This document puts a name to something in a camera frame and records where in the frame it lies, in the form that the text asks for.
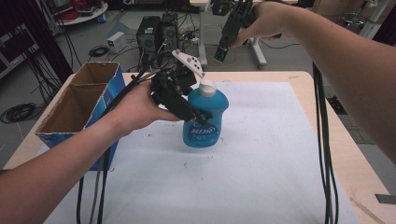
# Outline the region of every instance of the forearm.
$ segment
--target forearm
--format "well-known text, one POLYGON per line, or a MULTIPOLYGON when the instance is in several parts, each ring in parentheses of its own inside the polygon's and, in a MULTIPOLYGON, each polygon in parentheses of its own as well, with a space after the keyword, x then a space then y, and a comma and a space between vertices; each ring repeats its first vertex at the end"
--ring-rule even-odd
POLYGON ((122 135, 117 122, 104 117, 43 155, 1 175, 0 223, 42 223, 122 135))
POLYGON ((396 163, 396 49, 302 8, 285 18, 285 32, 303 45, 347 112, 396 163))

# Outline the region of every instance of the blue box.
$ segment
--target blue box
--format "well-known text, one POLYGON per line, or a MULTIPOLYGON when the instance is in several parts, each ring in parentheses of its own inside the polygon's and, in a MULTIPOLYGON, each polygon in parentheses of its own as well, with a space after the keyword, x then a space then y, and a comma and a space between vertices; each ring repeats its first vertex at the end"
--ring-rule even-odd
MULTIPOLYGON (((99 120, 106 107, 124 87, 118 63, 83 64, 35 134, 48 147, 55 147, 99 120)), ((117 143, 118 141, 110 148, 107 169, 114 157, 117 143)), ((99 165, 97 161, 90 170, 97 170, 99 165)))

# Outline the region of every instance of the blue plastic bottle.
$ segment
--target blue plastic bottle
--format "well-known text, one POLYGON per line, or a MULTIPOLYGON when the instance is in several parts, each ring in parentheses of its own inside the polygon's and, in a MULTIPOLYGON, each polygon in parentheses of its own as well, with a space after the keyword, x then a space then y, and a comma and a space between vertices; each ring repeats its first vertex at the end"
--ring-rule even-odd
POLYGON ((212 118, 206 125, 194 121, 184 122, 183 141, 189 147, 211 147, 215 145, 221 132, 221 118, 228 108, 227 97, 217 90, 216 84, 202 79, 198 89, 190 92, 188 101, 195 109, 208 113, 212 118))

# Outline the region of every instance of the bottle cap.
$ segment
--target bottle cap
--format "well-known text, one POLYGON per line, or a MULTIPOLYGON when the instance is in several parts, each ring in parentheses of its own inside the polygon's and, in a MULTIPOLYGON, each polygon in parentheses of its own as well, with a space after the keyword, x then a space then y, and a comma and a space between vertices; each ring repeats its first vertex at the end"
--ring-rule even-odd
POLYGON ((204 97, 212 97, 215 95, 216 90, 216 83, 212 80, 203 78, 201 79, 201 83, 199 84, 199 93, 204 97))

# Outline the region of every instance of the electronic equipment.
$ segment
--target electronic equipment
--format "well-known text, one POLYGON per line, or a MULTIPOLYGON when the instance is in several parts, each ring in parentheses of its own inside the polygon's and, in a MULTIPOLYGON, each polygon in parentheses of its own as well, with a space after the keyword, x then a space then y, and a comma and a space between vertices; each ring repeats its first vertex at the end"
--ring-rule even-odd
POLYGON ((190 0, 166 0, 165 6, 171 11, 199 13, 199 7, 192 6, 190 0))
POLYGON ((177 13, 163 13, 161 18, 163 41, 166 49, 178 49, 177 13))
POLYGON ((140 54, 160 51, 163 44, 163 31, 159 16, 143 17, 136 32, 140 54))
POLYGON ((107 40, 107 44, 110 46, 110 52, 119 53, 127 46, 125 33, 116 32, 107 40))

